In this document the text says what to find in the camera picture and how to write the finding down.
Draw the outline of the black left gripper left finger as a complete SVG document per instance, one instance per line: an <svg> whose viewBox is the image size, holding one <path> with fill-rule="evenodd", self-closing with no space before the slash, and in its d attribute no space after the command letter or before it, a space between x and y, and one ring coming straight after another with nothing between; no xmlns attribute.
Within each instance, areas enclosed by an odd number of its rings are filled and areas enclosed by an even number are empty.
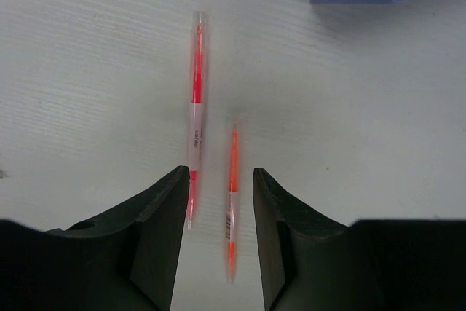
<svg viewBox="0 0 466 311"><path fill-rule="evenodd" d="M169 310L189 171L66 230L1 221L3 310Z"/></svg>

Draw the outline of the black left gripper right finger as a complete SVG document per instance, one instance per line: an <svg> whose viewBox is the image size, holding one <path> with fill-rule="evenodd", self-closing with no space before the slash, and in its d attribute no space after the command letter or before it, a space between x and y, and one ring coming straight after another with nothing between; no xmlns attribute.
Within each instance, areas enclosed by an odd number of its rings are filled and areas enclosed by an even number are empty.
<svg viewBox="0 0 466 311"><path fill-rule="evenodd" d="M465 221L361 219L316 211L253 173L266 310L463 310Z"/></svg>

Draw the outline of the orange gel pen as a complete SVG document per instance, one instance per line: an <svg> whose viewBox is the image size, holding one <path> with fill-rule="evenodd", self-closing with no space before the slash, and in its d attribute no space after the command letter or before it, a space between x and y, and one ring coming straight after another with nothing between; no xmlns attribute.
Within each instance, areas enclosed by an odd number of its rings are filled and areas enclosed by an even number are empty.
<svg viewBox="0 0 466 311"><path fill-rule="evenodd" d="M232 125L226 192L225 238L226 280L233 283L237 270L237 237L240 212L240 133L238 121Z"/></svg>

